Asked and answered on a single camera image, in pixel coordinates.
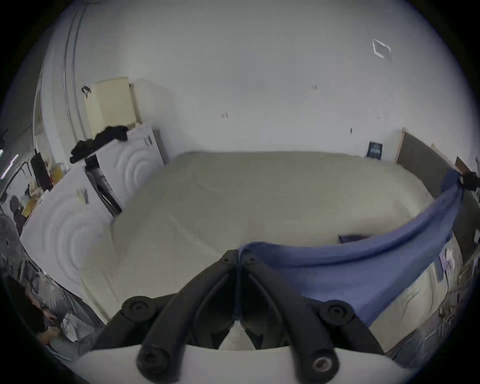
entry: metal rod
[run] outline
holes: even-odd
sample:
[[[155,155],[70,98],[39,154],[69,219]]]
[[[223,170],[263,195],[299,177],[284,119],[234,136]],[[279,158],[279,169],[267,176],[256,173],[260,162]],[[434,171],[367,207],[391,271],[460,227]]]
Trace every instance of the metal rod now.
[[[85,5],[84,10],[80,16],[80,20],[78,21],[77,32],[75,33],[75,40],[73,41],[73,55],[72,55],[72,82],[73,82],[73,98],[75,100],[75,107],[77,109],[77,116],[78,121],[80,122],[80,128],[82,129],[82,133],[84,135],[84,139],[87,139],[87,135],[85,133],[84,125],[82,123],[82,118],[80,116],[80,110],[78,109],[78,100],[77,100],[77,91],[75,88],[75,50],[77,48],[77,39],[78,39],[78,31],[80,31],[80,25],[82,23],[82,19],[84,18],[85,11],[87,10],[88,4]]]
[[[70,116],[70,110],[68,108],[67,83],[66,83],[66,79],[65,79],[65,70],[66,70],[66,67],[67,67],[68,42],[70,40],[70,34],[72,33],[73,22],[75,21],[75,18],[77,17],[77,14],[78,14],[78,10],[75,12],[75,15],[73,15],[72,23],[70,24],[70,29],[68,30],[67,42],[65,43],[65,54],[63,55],[63,93],[65,95],[65,105],[67,107],[68,121],[70,122],[70,126],[71,126],[72,132],[73,132],[73,137],[75,138],[76,142],[78,142],[78,138],[77,138],[77,135],[75,134],[75,129],[73,129],[72,118]]]

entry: white mattress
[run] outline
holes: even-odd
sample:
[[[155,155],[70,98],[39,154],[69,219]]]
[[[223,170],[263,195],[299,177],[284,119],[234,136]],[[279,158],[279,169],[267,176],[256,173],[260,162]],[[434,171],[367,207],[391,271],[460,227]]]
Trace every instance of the white mattress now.
[[[382,234],[432,200],[422,182],[401,166],[368,158],[309,152],[184,154],[130,201],[86,257],[85,296],[107,321],[129,297],[177,292],[226,250],[250,241],[318,246],[336,243],[341,233]],[[372,326],[384,350],[437,305],[441,289],[432,281],[432,268],[413,287],[425,295],[392,303],[393,314]],[[410,313],[412,303],[416,317],[409,322],[399,313]]]

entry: ceiling light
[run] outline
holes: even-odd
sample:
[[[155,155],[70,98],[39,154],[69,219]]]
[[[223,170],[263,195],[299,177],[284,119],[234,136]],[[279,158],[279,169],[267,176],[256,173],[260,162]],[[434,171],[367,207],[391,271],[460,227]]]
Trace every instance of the ceiling light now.
[[[8,173],[8,171],[10,170],[10,168],[13,166],[13,162],[17,159],[18,157],[18,154],[16,154],[12,160],[10,160],[10,164],[8,165],[7,169],[2,173],[2,176],[0,177],[0,180],[3,180],[3,178],[5,177],[5,175]]]

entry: headboard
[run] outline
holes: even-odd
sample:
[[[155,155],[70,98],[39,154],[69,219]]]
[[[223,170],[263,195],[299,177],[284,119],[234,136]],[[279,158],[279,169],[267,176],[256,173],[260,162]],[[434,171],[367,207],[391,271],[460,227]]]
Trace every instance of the headboard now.
[[[400,143],[395,156],[396,163],[412,172],[425,185],[434,198],[441,194],[441,183],[452,166],[434,149],[402,130]],[[465,191],[462,208],[453,225],[453,232],[466,261],[475,251],[475,229],[480,228],[480,204],[472,191]]]

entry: blue blanket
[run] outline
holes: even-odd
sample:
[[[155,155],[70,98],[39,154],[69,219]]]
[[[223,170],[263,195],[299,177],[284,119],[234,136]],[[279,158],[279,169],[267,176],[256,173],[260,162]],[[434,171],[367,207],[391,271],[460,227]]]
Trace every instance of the blue blanket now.
[[[436,259],[452,237],[463,188],[451,170],[442,194],[416,218],[381,236],[323,247],[290,247],[253,242],[251,251],[276,270],[301,295],[315,300],[343,300],[370,326],[403,290]]]

